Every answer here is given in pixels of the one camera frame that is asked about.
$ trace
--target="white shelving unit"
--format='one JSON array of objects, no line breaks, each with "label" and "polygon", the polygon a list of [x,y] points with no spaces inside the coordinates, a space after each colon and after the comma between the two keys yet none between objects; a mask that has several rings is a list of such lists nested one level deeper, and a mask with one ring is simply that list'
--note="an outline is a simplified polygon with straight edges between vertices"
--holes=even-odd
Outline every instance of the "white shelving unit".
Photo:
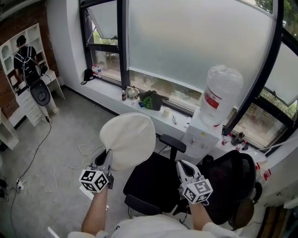
[{"label": "white shelving unit", "polygon": [[[31,94],[28,90],[23,91],[21,94],[17,94],[16,92],[16,86],[19,89],[22,89],[25,87],[24,82],[19,82],[15,84],[14,86],[11,83],[10,78],[12,76],[16,76],[15,70],[14,70],[14,56],[19,51],[17,47],[17,39],[24,35],[26,38],[26,46],[32,46],[36,50],[36,59],[39,65],[45,64],[48,67],[46,55],[43,49],[42,41],[41,41],[41,33],[39,29],[39,24],[35,24],[26,30],[18,33],[8,41],[6,41],[3,45],[0,46],[0,60],[3,65],[3,69],[5,72],[5,75],[7,77],[7,80],[9,82],[9,85],[11,86],[16,101],[18,102],[19,106],[22,108],[24,114],[27,116],[29,121],[32,123],[33,126],[36,126],[37,123],[42,119],[42,112],[37,106],[36,102],[31,97]],[[53,91],[55,90],[58,95],[60,95],[62,98],[64,98],[63,92],[60,89],[59,83],[57,81],[55,72],[48,69],[46,74],[51,78],[52,84],[49,86],[49,90]],[[51,83],[50,79],[48,79],[47,76],[42,76],[41,78],[46,84]]]},{"label": "white shelving unit", "polygon": [[45,63],[48,67],[47,59],[41,41],[39,24],[37,23],[27,28],[26,30],[18,33],[17,35],[15,35],[14,37],[12,37],[0,46],[0,59],[6,75],[9,75],[14,70],[14,56],[19,51],[17,47],[17,39],[21,35],[24,35],[27,39],[26,46],[33,46],[36,50],[36,54],[38,58],[40,58],[38,60],[39,64]]}]

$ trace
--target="window frame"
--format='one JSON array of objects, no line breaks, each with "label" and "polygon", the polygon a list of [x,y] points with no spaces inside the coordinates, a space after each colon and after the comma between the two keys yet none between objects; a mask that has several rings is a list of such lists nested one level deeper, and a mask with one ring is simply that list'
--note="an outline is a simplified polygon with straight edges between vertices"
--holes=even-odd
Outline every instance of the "window frame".
[{"label": "window frame", "polygon": [[[90,17],[88,17],[88,13],[86,8],[94,5],[98,5],[105,2],[110,2],[113,0],[85,0],[80,4],[80,22],[81,22],[81,33],[82,40],[84,44],[84,53],[86,58],[87,67],[91,68],[92,65],[92,54],[95,54],[95,51],[105,51],[111,53],[119,54],[120,59],[120,74],[121,74],[121,82],[102,77],[100,78],[102,81],[107,83],[111,83],[118,87],[121,87],[122,90],[125,90],[126,87],[130,86],[130,78],[129,78],[129,67],[128,67],[128,33],[127,33],[127,23],[128,23],[128,4],[129,0],[116,0],[117,4],[117,33],[118,33],[118,45],[103,45],[103,44],[95,44],[93,40],[93,29],[92,29],[92,21]],[[273,66],[276,62],[278,52],[280,50],[281,43],[285,43],[297,56],[298,56],[298,41],[283,28],[283,18],[284,18],[284,0],[274,0],[273,3],[273,14],[266,12],[265,10],[253,6],[245,1],[237,0],[243,4],[248,5],[248,7],[254,7],[256,10],[261,11],[266,15],[270,15],[276,21],[273,23],[271,39],[268,44],[267,53],[265,55],[265,59],[263,60],[263,64],[260,68],[258,76],[252,85],[249,93],[244,99],[243,103],[239,107],[238,111],[233,114],[231,119],[227,122],[226,125],[223,126],[223,135],[228,135],[230,133],[236,134],[234,131],[234,127],[240,121],[240,119],[244,116],[247,109],[250,107],[252,103],[267,111],[270,115],[275,117],[281,123],[286,126],[286,130],[281,135],[278,135],[270,144],[268,145],[276,145],[286,141],[298,128],[298,119],[293,121],[289,118],[283,111],[281,111],[278,107],[273,105],[267,99],[260,96],[262,89],[265,88],[265,84],[267,79],[270,76],[270,73],[273,69]],[[176,110],[180,113],[183,113],[188,116],[193,116],[194,112],[190,109],[187,109],[183,106],[180,106],[171,101],[164,101],[163,104],[173,110]],[[255,149],[263,149],[261,152],[266,153],[265,156],[271,155],[274,151],[276,151],[278,147],[268,149],[249,138],[245,138],[248,144]]]}]

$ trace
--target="red brick wall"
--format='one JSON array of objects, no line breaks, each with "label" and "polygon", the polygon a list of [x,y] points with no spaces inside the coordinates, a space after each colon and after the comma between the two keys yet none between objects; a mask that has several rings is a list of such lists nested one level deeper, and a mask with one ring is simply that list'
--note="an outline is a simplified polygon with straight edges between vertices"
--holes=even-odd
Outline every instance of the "red brick wall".
[{"label": "red brick wall", "polygon": [[[44,1],[37,2],[20,11],[14,13],[8,18],[0,21],[0,45],[27,29],[28,27],[39,23],[41,31],[41,39],[46,54],[47,63],[51,70],[59,75],[52,45],[49,40],[49,32],[47,26],[47,9]],[[7,81],[6,75],[0,62],[0,107],[4,115],[9,118],[13,112],[19,107],[15,100],[14,93]]]}]

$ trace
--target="person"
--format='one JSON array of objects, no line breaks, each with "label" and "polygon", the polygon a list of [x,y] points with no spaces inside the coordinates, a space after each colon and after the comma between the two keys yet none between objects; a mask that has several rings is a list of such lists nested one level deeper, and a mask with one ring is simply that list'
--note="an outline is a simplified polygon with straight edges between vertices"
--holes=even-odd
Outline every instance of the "person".
[{"label": "person", "polygon": [[[30,57],[30,58],[34,59],[36,62],[36,50],[32,46],[26,46],[26,38],[24,35],[21,35],[17,39],[16,43],[17,43],[17,47],[19,50],[14,57],[14,69],[15,69],[17,79],[19,81],[23,81],[23,78],[21,76],[22,72],[23,72],[23,63],[24,63],[26,57]],[[36,78],[38,79],[39,77],[40,77],[39,74],[36,72]],[[56,106],[51,94],[50,94],[50,96],[51,96],[51,100],[50,100],[48,106],[53,111],[54,115],[58,116],[59,108]],[[51,119],[47,112],[46,107],[40,106],[40,109],[42,110],[42,112],[44,114],[43,121],[47,122],[46,117],[50,121]]]},{"label": "person", "polygon": [[[106,224],[107,186],[94,195],[83,221],[81,232],[71,232],[68,238],[103,238]],[[201,203],[190,204],[194,230],[187,229],[178,221],[164,216],[144,216],[120,222],[112,238],[239,238],[229,230],[212,223]]]}]

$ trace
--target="gray floor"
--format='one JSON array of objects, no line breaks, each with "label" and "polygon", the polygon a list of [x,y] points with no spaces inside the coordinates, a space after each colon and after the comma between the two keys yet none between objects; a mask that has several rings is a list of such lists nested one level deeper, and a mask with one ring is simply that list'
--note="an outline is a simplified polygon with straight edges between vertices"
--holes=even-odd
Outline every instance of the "gray floor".
[{"label": "gray floor", "polygon": [[[32,176],[31,197],[21,191],[14,203],[13,221],[18,237],[51,238],[52,236],[47,231],[48,227],[51,227],[61,238],[67,237],[71,231],[80,230],[91,203],[91,200],[79,189],[78,178],[81,169],[73,170],[58,165],[56,169],[58,188],[56,190],[54,168],[57,162],[79,167],[82,162],[79,145],[87,146],[86,153],[101,145],[99,131],[114,116],[68,89],[64,89],[63,92],[66,100],[54,96],[54,100],[60,108],[60,114],[57,117],[51,115],[51,133],[39,148],[35,161],[22,179],[29,180]],[[2,153],[3,165],[0,169],[0,178],[5,176],[10,185],[15,185],[18,176],[28,167],[38,144],[49,131],[49,124],[40,122],[33,127],[26,120],[17,131],[20,138],[18,145],[13,151],[8,150]],[[163,147],[164,144],[157,141],[155,151],[158,152]],[[169,152],[165,152],[163,155],[168,157]],[[93,157],[93,155],[86,157],[83,168],[92,162]],[[113,172],[115,182],[113,190],[109,190],[108,194],[109,210],[106,223],[109,237],[121,220],[129,218],[122,191],[131,172],[132,169]],[[42,181],[52,193],[45,192]],[[0,232],[6,238],[14,237],[10,221],[13,198],[14,192],[11,192],[8,203],[0,199]],[[175,218],[182,219],[184,214],[179,214]],[[185,223],[192,227],[190,216],[187,217]],[[245,232],[247,237],[254,237],[248,235],[251,233],[252,229],[247,227]]]}]

